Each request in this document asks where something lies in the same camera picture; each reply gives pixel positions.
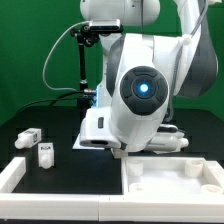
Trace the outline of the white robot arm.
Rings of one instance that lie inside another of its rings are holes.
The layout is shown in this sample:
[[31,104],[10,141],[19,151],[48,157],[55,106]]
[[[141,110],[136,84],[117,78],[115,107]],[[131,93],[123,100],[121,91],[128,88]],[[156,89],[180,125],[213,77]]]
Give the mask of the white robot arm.
[[206,13],[222,0],[173,1],[181,23],[179,37],[119,33],[123,26],[153,23],[159,0],[81,0],[88,29],[100,36],[103,78],[77,144],[125,152],[172,152],[189,144],[169,123],[172,98],[198,97],[213,85],[218,61]]

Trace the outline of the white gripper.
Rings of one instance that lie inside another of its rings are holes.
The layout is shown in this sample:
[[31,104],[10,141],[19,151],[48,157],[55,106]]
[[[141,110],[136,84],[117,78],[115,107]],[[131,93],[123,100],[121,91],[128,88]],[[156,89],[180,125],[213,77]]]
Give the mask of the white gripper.
[[145,148],[156,154],[180,152],[189,145],[185,132],[175,125],[161,124],[155,136]]

